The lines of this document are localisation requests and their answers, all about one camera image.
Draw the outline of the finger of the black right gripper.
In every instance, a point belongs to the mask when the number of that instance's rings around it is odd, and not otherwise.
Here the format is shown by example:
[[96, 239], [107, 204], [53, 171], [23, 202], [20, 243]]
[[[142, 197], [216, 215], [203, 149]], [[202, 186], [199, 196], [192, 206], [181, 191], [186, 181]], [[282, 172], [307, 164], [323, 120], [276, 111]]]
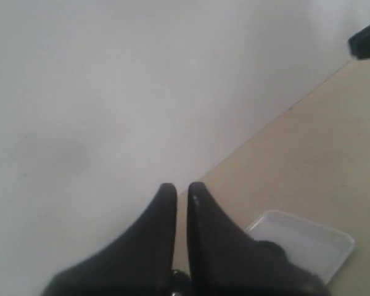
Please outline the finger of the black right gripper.
[[370, 59], [370, 25], [348, 40], [350, 54], [356, 59]]

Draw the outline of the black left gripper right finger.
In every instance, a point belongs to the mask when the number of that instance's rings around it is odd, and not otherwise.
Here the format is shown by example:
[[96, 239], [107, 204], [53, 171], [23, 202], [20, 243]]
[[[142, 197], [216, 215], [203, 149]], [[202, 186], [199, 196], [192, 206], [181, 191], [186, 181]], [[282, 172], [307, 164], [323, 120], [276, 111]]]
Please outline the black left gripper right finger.
[[328, 295], [317, 276], [284, 249], [255, 240], [223, 211], [202, 182], [187, 196], [187, 251], [196, 295]]

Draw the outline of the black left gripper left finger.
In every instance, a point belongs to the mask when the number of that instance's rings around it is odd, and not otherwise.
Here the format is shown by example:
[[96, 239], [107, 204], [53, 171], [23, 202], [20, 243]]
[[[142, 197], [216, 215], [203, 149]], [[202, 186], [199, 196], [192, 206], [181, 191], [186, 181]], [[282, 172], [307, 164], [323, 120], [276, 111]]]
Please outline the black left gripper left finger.
[[171, 295], [177, 191], [163, 183], [117, 239], [55, 275], [43, 295]]

